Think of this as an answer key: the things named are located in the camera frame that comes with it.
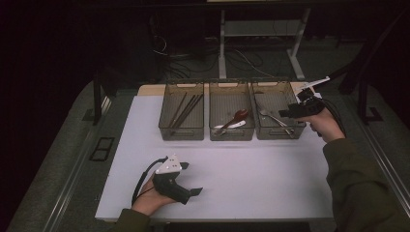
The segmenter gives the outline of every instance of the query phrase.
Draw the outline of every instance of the background table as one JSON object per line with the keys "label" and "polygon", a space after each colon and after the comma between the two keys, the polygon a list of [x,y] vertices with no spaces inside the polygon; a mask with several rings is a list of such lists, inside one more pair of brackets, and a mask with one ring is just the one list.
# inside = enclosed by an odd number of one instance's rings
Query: background table
{"label": "background table", "polygon": [[186,189],[203,187],[187,205],[167,205],[153,221],[272,221],[332,218],[332,196],[322,153],[324,142],[310,128],[298,140],[209,139],[205,95],[205,139],[163,141],[158,128],[163,85],[143,86],[134,97],[105,183],[96,218],[115,221],[131,206],[142,172],[176,154],[190,163],[177,178]]}

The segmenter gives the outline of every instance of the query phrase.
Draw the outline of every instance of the fork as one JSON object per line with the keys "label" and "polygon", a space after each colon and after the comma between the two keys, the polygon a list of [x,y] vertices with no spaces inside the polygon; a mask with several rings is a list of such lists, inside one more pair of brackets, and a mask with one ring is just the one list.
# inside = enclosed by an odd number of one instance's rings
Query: fork
{"label": "fork", "polygon": [[[279,120],[277,117],[275,117],[274,115],[272,115],[267,109],[265,109],[264,107],[262,107],[262,105],[260,105],[259,102],[256,102],[257,108],[258,108],[258,112],[260,115],[263,116],[268,116],[270,118],[272,118],[273,120],[275,120],[281,127],[283,128],[288,128],[289,126],[287,126],[285,123],[283,123],[281,120]],[[295,130],[293,129],[286,129],[287,134],[291,135],[295,132]]]}

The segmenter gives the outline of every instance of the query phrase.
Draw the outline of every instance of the green jacket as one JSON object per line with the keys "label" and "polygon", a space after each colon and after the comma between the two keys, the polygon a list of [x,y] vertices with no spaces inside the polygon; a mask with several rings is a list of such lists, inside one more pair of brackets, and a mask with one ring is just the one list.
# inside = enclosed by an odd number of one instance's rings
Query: green jacket
{"label": "green jacket", "polygon": [[[326,144],[323,152],[339,232],[410,232],[410,219],[396,204],[376,162],[360,156],[348,139]],[[149,222],[147,216],[124,209],[109,232],[142,232]]]}

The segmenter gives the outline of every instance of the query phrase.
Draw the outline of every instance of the metal spoon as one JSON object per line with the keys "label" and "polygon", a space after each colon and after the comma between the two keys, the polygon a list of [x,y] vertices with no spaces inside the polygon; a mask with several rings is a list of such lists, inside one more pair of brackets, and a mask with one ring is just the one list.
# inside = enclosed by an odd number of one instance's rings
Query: metal spoon
{"label": "metal spoon", "polygon": [[247,109],[240,109],[238,111],[236,111],[235,115],[233,116],[233,119],[231,121],[229,121],[228,123],[226,123],[225,125],[223,125],[219,130],[217,130],[215,132],[216,136],[221,136],[225,129],[227,127],[229,127],[230,125],[234,124],[234,123],[238,123],[241,122],[242,120],[245,120],[248,117],[248,110]]}

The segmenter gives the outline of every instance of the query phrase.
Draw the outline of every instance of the person's left hand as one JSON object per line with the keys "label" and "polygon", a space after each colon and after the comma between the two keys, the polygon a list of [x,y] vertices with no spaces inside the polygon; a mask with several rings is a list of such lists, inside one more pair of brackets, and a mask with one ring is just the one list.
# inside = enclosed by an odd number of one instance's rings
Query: person's left hand
{"label": "person's left hand", "polygon": [[157,209],[164,205],[176,202],[165,195],[161,195],[155,190],[153,178],[154,174],[142,187],[139,196],[132,204],[132,210],[138,211],[146,216],[151,216]]}

